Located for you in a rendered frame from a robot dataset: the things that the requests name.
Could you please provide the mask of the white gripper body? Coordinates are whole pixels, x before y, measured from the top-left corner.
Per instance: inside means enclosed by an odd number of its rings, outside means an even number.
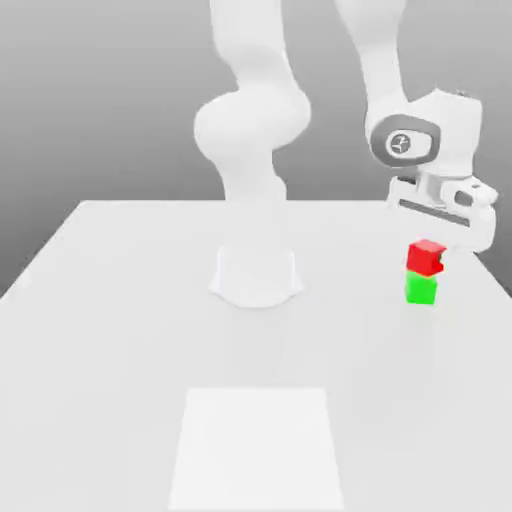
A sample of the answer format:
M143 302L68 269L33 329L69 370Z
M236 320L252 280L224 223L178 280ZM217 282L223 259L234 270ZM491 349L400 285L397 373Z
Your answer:
M474 176L446 179L394 177L388 205L411 211L426 234L452 248L480 253L489 249L496 230L497 191Z

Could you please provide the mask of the small red cube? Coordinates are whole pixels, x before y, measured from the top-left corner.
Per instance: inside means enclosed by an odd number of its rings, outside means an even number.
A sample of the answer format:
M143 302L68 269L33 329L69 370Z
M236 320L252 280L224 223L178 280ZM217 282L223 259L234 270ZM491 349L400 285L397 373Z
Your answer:
M444 270L445 251L445 246L428 239L413 242L409 245L406 268L424 277L437 275Z

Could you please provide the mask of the small green cube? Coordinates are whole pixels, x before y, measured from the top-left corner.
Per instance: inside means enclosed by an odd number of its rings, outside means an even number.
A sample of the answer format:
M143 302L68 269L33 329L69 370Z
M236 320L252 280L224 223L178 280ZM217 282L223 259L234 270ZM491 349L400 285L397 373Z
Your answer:
M408 270L405 279L405 297L408 303L433 305L437 295L437 278L423 276Z

